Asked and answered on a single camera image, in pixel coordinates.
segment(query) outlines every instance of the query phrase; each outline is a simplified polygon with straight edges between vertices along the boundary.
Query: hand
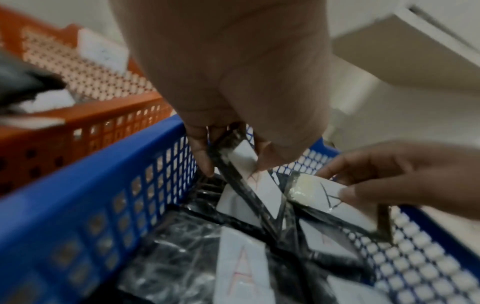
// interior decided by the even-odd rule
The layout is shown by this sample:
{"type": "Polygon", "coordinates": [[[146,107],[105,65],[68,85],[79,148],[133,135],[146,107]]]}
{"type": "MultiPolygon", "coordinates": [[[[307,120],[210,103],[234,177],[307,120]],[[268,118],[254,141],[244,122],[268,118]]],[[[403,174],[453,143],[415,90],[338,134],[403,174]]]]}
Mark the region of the hand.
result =
{"type": "Polygon", "coordinates": [[[428,205],[480,218],[480,150],[435,143],[387,142],[341,154],[317,172],[349,187],[349,204],[428,205]]]}
{"type": "Polygon", "coordinates": [[[133,56],[182,118],[200,169],[208,138],[255,130],[258,169],[297,159],[328,123],[326,1],[112,0],[133,56]]]}

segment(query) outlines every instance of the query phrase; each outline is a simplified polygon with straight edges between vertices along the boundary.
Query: basket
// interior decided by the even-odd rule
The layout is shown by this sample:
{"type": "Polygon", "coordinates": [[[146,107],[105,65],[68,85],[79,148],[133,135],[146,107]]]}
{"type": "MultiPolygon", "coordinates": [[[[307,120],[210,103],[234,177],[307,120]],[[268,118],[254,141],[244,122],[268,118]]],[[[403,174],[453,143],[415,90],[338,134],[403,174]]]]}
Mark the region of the basket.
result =
{"type": "Polygon", "coordinates": [[[24,61],[60,74],[80,100],[93,100],[28,115],[61,118],[65,121],[61,126],[43,130],[0,126],[0,196],[172,112],[132,59],[123,74],[83,59],[76,49],[82,31],[76,25],[59,30],[0,7],[0,46],[24,61]]]}
{"type": "MultiPolygon", "coordinates": [[[[313,173],[322,141],[276,168],[313,173]]],[[[76,303],[121,267],[197,169],[178,116],[0,201],[0,303],[76,303]]],[[[479,303],[480,261],[422,211],[393,208],[394,245],[348,233],[398,303],[479,303]]]]}

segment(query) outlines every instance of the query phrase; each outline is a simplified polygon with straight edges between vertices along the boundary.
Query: orange plastic basket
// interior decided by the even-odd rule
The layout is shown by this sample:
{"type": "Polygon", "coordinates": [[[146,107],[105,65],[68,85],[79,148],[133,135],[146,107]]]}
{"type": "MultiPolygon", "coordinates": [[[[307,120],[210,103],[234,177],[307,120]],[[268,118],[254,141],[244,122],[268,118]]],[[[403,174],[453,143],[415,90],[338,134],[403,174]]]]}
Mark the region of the orange plastic basket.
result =
{"type": "Polygon", "coordinates": [[[93,101],[28,114],[65,124],[25,130],[0,126],[0,195],[104,148],[166,117],[172,108],[130,59],[118,74],[77,53],[79,30],[48,24],[0,7],[0,47],[60,74],[68,88],[93,101]]]}

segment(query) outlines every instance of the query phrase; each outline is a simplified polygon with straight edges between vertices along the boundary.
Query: fingernail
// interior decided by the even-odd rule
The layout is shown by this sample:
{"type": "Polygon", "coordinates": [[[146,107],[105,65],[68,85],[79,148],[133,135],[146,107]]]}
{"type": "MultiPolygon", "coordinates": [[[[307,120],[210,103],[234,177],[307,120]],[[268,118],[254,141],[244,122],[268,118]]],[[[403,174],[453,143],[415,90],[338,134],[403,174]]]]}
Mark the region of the fingernail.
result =
{"type": "Polygon", "coordinates": [[[354,203],[357,200],[357,196],[355,195],[355,186],[343,188],[338,192],[338,196],[342,202],[354,203]]]}

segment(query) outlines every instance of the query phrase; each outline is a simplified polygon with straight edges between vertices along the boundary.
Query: blue plastic basket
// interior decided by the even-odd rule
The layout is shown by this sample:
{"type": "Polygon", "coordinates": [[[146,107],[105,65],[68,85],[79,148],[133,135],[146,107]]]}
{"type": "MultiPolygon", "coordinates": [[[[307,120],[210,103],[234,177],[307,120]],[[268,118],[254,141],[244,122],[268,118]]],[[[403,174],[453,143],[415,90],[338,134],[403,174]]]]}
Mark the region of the blue plastic basket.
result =
{"type": "MultiPolygon", "coordinates": [[[[322,141],[277,168],[314,173],[322,141]]],[[[109,278],[186,194],[197,167],[178,117],[0,201],[0,303],[75,303],[109,278]]],[[[480,303],[480,261],[423,212],[395,208],[395,245],[349,233],[399,303],[480,303]]]]}

